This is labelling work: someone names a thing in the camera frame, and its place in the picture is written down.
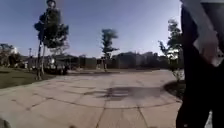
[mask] leg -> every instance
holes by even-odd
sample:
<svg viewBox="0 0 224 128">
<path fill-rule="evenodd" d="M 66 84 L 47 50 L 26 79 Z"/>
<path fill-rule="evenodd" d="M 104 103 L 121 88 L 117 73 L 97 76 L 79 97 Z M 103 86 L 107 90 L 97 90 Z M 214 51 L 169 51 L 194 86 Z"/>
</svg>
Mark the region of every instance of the leg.
<svg viewBox="0 0 224 128">
<path fill-rule="evenodd" d="M 213 128 L 223 126 L 224 105 L 223 101 L 223 79 L 224 79 L 224 62 L 217 68 L 216 86 L 213 88 L 213 103 L 212 103 L 212 125 Z"/>
<path fill-rule="evenodd" d="M 214 67 L 194 48 L 197 26 L 189 13 L 182 11 L 183 52 L 186 90 L 176 120 L 177 128 L 204 128 L 210 111 L 210 85 Z"/>
</svg>

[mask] blue sky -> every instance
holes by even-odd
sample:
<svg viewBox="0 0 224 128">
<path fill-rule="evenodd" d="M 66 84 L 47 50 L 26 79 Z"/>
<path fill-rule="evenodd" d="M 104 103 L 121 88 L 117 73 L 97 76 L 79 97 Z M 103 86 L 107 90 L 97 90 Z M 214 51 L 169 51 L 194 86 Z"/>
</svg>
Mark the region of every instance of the blue sky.
<svg viewBox="0 0 224 128">
<path fill-rule="evenodd" d="M 158 40 L 167 41 L 168 20 L 180 19 L 178 0 L 57 0 L 63 22 L 70 27 L 73 55 L 101 55 L 101 30 L 115 29 L 118 52 L 160 52 Z M 37 53 L 33 24 L 46 9 L 45 0 L 1 0 L 0 43 L 12 44 L 23 55 Z"/>
</svg>

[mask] paved ground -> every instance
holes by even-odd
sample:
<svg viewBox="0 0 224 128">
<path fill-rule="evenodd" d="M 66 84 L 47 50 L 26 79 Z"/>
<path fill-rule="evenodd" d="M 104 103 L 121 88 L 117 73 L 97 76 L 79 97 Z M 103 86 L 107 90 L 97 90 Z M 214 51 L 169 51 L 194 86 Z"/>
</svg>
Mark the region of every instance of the paved ground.
<svg viewBox="0 0 224 128">
<path fill-rule="evenodd" d="M 168 71 L 65 76 L 0 91 L 13 128 L 174 128 L 178 99 Z"/>
</svg>

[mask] lawn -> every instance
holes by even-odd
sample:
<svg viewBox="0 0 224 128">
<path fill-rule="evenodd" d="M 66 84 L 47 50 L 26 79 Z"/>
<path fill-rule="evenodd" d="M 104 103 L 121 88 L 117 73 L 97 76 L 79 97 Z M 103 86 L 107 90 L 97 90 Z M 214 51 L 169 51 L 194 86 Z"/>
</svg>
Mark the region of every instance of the lawn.
<svg viewBox="0 0 224 128">
<path fill-rule="evenodd" d="M 0 67 L 0 89 L 14 87 L 19 85 L 26 85 L 36 82 L 35 72 L 28 72 L 22 69 L 11 69 Z M 44 75 L 43 80 L 51 79 L 55 76 Z"/>
</svg>

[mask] skateboarder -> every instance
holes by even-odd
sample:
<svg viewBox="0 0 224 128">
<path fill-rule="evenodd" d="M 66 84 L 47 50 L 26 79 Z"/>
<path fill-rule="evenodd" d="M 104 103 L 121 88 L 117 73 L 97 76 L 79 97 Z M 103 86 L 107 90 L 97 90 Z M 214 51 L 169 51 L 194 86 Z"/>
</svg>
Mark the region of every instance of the skateboarder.
<svg viewBox="0 0 224 128">
<path fill-rule="evenodd" d="M 181 2 L 186 90 L 176 127 L 204 128 L 210 111 L 213 111 L 213 128 L 223 127 L 218 118 L 223 108 L 216 102 L 221 97 L 218 92 L 221 85 L 218 84 L 224 76 L 219 70 L 223 64 L 216 67 L 213 60 L 224 42 L 224 15 L 221 15 L 224 13 L 224 0 Z"/>
</svg>

